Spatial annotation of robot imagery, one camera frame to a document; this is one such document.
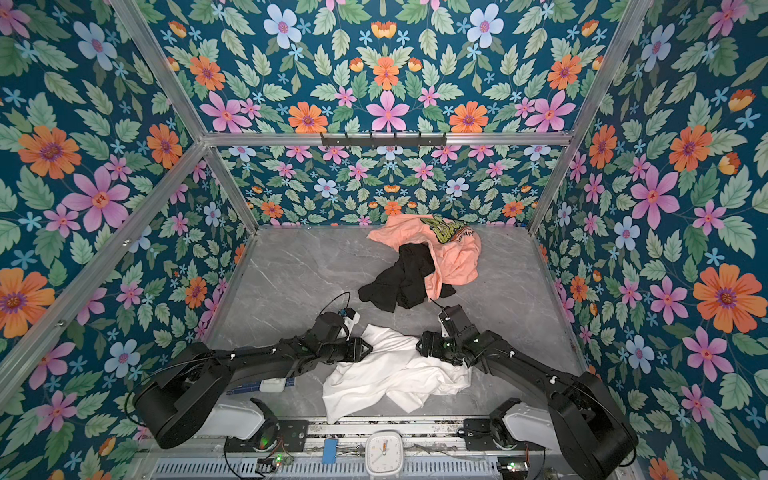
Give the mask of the white cloth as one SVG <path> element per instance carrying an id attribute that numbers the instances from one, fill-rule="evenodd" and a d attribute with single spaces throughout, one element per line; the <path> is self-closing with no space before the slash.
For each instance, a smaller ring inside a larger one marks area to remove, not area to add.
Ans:
<path id="1" fill-rule="evenodd" d="M 418 339 L 395 330 L 368 325 L 362 339 L 372 351 L 361 361 L 342 362 L 323 383 L 326 421 L 333 424 L 387 397 L 412 413 L 431 396 L 455 395 L 471 386 L 471 370 L 416 350 Z"/>

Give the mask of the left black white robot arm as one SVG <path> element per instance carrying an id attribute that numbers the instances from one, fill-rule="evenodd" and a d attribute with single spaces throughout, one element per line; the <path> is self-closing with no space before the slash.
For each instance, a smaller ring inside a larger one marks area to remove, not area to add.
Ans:
<path id="1" fill-rule="evenodd" d="M 194 343 L 151 376 L 133 407 L 158 445 L 170 449 L 198 434 L 230 390 L 298 377 L 319 364 L 358 363 L 372 352 L 366 340 L 350 334 L 342 316 L 325 312 L 303 335 L 272 345 L 214 350 Z"/>

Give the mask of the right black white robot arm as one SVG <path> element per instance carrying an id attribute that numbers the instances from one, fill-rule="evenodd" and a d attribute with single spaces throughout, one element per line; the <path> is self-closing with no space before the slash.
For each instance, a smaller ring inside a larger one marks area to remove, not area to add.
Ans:
<path id="1" fill-rule="evenodd" d="M 475 367 L 529 394 L 494 412 L 498 445 L 530 442 L 559 453 L 583 479 L 606 479 L 636 459 L 639 438 L 597 376 L 557 370 L 524 354 L 501 335 L 479 331 L 460 305 L 441 310 L 440 332 L 426 331 L 416 350 L 454 366 Z"/>

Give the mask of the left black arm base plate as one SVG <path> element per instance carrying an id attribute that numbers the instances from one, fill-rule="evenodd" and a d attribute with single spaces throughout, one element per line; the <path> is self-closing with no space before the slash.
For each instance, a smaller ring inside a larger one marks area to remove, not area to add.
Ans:
<path id="1" fill-rule="evenodd" d="M 288 453 L 301 452 L 308 438 L 307 420 L 267 420 L 247 440 L 228 438 L 226 453 Z"/>

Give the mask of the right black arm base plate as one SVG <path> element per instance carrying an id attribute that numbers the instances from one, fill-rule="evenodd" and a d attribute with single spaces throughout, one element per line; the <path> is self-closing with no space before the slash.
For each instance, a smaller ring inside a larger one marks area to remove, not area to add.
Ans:
<path id="1" fill-rule="evenodd" d="M 463 440 L 468 451 L 543 451 L 540 445 L 515 440 L 502 433 L 500 427 L 487 417 L 467 418 L 456 435 Z"/>

